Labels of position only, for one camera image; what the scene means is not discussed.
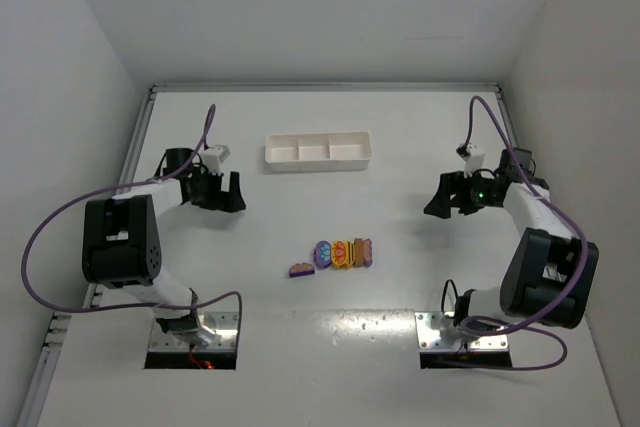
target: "purple cable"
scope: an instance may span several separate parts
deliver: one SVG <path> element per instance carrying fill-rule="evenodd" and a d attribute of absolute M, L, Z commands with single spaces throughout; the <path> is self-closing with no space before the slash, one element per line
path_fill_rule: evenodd
<path fill-rule="evenodd" d="M 94 197 L 94 196 L 100 195 L 100 194 L 114 192 L 114 191 L 119 190 L 119 189 L 131 189 L 131 188 L 134 188 L 134 187 L 142 187 L 143 185 L 155 184 L 155 183 L 158 183 L 158 182 L 162 182 L 162 181 L 173 179 L 174 177 L 177 177 L 182 171 L 184 171 L 187 167 L 189 167 L 189 165 L 191 165 L 191 162 L 193 161 L 195 156 L 198 154 L 198 152 L 200 151 L 202 146 L 206 144 L 206 142 L 207 142 L 207 134 L 209 133 L 209 130 L 211 129 L 211 125 L 213 125 L 213 118 L 214 118 L 215 114 L 216 114 L 216 105 L 212 104 L 211 107 L 209 107 L 209 110 L 207 111 L 207 117 L 205 119 L 205 124 L 204 124 L 204 131 L 202 133 L 202 136 L 200 137 L 200 140 L 196 144 L 195 148 L 193 149 L 193 152 L 191 153 L 189 158 L 186 160 L 186 162 L 184 164 L 182 164 L 180 166 L 180 168 L 178 168 L 177 170 L 171 172 L 168 175 L 165 175 L 164 177 L 158 177 L 158 178 L 154 178 L 154 179 L 150 179 L 150 180 L 145 180 L 145 181 L 142 181 L 142 182 L 131 182 L 131 183 L 128 183 L 128 184 L 113 185 L 113 186 L 110 186 L 110 187 L 104 187 L 102 189 L 94 190 L 93 192 L 89 192 L 89 193 L 83 194 L 83 195 L 81 195 L 79 197 L 76 197 L 73 200 L 70 200 L 66 204 L 58 207 L 51 214 L 49 214 L 49 216 L 46 219 L 44 219 L 40 223 L 40 225 L 38 225 L 38 227 L 36 227 L 36 230 L 33 232 L 33 234 L 31 234 L 31 237 L 29 238 L 29 241 L 27 242 L 27 245 L 24 248 L 24 253 L 22 254 L 22 262 L 20 264 L 20 275 L 22 277 L 22 284 L 24 285 L 24 288 L 27 290 L 29 295 L 36 302 L 38 302 L 40 305 L 43 305 L 43 306 L 47 307 L 48 309 L 56 310 L 58 312 L 64 312 L 64 313 L 67 313 L 67 314 L 88 314 L 88 313 L 92 313 L 92 312 L 105 312 L 107 310 L 119 310 L 119 309 L 134 309 L 134 308 L 138 308 L 138 307 L 162 307 L 163 309 L 169 309 L 169 310 L 201 309 L 201 308 L 207 307 L 207 306 L 209 306 L 211 304 L 215 304 L 216 302 L 219 302 L 222 299 L 226 299 L 227 297 L 235 295 L 238 298 L 238 333 L 237 333 L 237 336 L 236 336 L 236 354 L 237 354 L 238 345 L 240 343 L 240 325 L 242 323 L 242 296 L 240 295 L 239 292 L 237 292 L 235 290 L 232 291 L 232 292 L 227 292 L 226 294 L 222 294 L 221 296 L 216 297 L 215 299 L 207 300 L 206 302 L 202 302 L 200 304 L 193 304 L 193 305 L 170 305 L 170 304 L 158 305 L 158 304 L 153 303 L 153 302 L 136 302 L 136 303 L 130 303 L 130 304 L 108 305 L 108 306 L 105 306 L 105 307 L 91 307 L 91 308 L 84 309 L 84 308 L 77 308 L 77 307 L 62 307 L 60 305 L 56 305 L 56 304 L 54 304 L 52 302 L 49 302 L 49 301 L 43 299 L 33 289 L 33 287 L 31 286 L 31 282 L 29 282 L 29 277 L 27 275 L 27 262 L 29 260 L 29 254 L 31 253 L 31 249 L 33 247 L 33 244 L 35 243 L 36 238 L 38 237 L 38 235 L 40 235 L 40 233 L 49 224 L 49 222 L 51 222 L 58 215 L 60 215 L 65 210 L 67 210 L 69 207 L 71 207 L 71 206 L 73 206 L 73 205 L 75 205 L 75 204 L 77 204 L 79 202 L 82 202 L 83 200 L 86 200 L 86 199 L 88 199 L 90 197 Z"/>
<path fill-rule="evenodd" d="M 519 330 L 524 329 L 525 327 L 528 327 L 529 325 L 533 324 L 534 322 L 540 321 L 545 315 L 547 315 L 549 312 L 551 312 L 553 309 L 555 309 L 560 304 L 560 302 L 562 302 L 564 299 L 567 298 L 567 296 L 571 293 L 573 288 L 578 283 L 578 280 L 580 280 L 580 277 L 582 276 L 582 272 L 584 271 L 584 266 L 587 263 L 587 253 L 588 253 L 588 248 L 589 247 L 587 245 L 587 237 L 584 234 L 584 232 L 582 231 L 582 229 L 580 228 L 580 226 L 578 224 L 576 224 L 576 222 L 574 222 L 573 219 L 571 219 L 571 217 L 569 217 L 562 210 L 560 210 L 558 207 L 556 207 L 553 203 L 551 203 L 547 199 L 543 198 L 540 195 L 540 193 L 536 190 L 536 188 L 531 184 L 531 182 L 529 182 L 529 179 L 527 178 L 527 175 L 522 170 L 522 167 L 520 167 L 520 163 L 518 162 L 518 159 L 516 158 L 516 154 L 513 151 L 513 147 L 511 147 L 511 143 L 509 142 L 509 139 L 507 138 L 507 136 L 505 135 L 504 131 L 502 130 L 502 127 L 500 127 L 500 123 L 498 122 L 498 119 L 496 118 L 496 116 L 491 111 L 491 108 L 489 107 L 489 104 L 487 104 L 487 102 L 482 97 L 480 97 L 478 95 L 474 95 L 471 98 L 471 102 L 469 103 L 469 132 L 467 133 L 467 139 L 465 140 L 463 146 L 466 147 L 469 144 L 469 140 L 471 139 L 471 130 L 473 129 L 473 105 L 474 105 L 474 102 L 476 100 L 482 104 L 482 106 L 487 111 L 487 114 L 489 114 L 489 117 L 491 117 L 491 121 L 493 122 L 493 125 L 495 125 L 496 129 L 498 130 L 498 134 L 500 134 L 500 137 L 502 138 L 502 142 L 504 143 L 505 147 L 507 148 L 507 151 L 509 152 L 509 156 L 511 157 L 511 160 L 512 160 L 513 164 L 515 165 L 516 170 L 518 171 L 518 174 L 520 175 L 520 178 L 522 179 L 522 182 L 524 183 L 524 185 L 526 185 L 528 187 L 528 189 L 533 193 L 533 195 L 535 195 L 536 197 L 539 198 L 540 202 L 542 202 L 544 205 L 549 207 L 549 209 L 551 209 L 553 212 L 555 212 L 555 214 L 558 217 L 560 217 L 567 224 L 569 224 L 569 226 L 578 235 L 578 238 L 580 239 L 580 246 L 581 246 L 580 258 L 578 260 L 578 265 L 576 266 L 576 270 L 573 273 L 573 275 L 571 276 L 571 279 L 569 279 L 569 282 L 567 282 L 567 285 L 565 285 L 564 289 L 562 289 L 562 291 L 560 291 L 560 293 L 556 296 L 555 299 L 553 299 L 545 307 L 540 309 L 538 312 L 533 314 L 528 319 L 525 319 L 522 322 L 518 322 L 517 324 L 507 325 L 504 329 L 499 330 L 499 331 L 493 331 L 493 332 L 484 332 L 484 331 L 481 331 L 481 330 L 474 330 L 474 329 L 471 329 L 470 327 L 468 327 L 470 322 L 474 322 L 476 320 L 489 320 L 488 317 L 483 318 L 481 316 L 471 316 L 471 317 L 467 317 L 466 319 L 464 319 L 460 323 L 460 328 L 464 332 L 466 332 L 466 333 L 468 333 L 470 335 L 486 337 L 486 336 L 494 336 L 494 335 L 513 334 L 514 332 L 517 332 Z"/>
<path fill-rule="evenodd" d="M 475 318 L 478 320 L 484 319 L 484 320 L 489 320 L 491 322 L 497 322 L 496 319 L 492 319 L 491 317 L 484 317 L 484 316 L 477 315 L 475 316 Z M 499 322 L 499 323 L 502 325 L 507 325 L 506 322 Z M 560 365 L 562 362 L 566 360 L 567 355 L 569 353 L 569 349 L 567 348 L 567 344 L 564 342 L 564 340 L 562 340 L 558 335 L 554 334 L 553 332 L 548 332 L 546 330 L 538 329 L 536 327 L 524 327 L 521 330 L 527 330 L 529 332 L 535 332 L 536 334 L 546 335 L 547 337 L 551 337 L 552 339 L 556 340 L 562 347 L 562 355 L 558 360 L 551 362 L 549 364 L 533 365 L 528 367 L 501 367 L 496 365 L 473 365 L 473 364 L 465 364 L 463 362 L 449 362 L 449 361 L 442 361 L 441 363 L 450 365 L 452 367 L 461 367 L 461 368 L 470 368 L 470 369 L 508 370 L 511 372 L 533 372 L 536 370 L 552 369 L 554 367 L 557 367 L 558 365 Z M 504 333 L 504 330 L 499 331 L 499 333 L 500 335 L 502 335 Z"/>

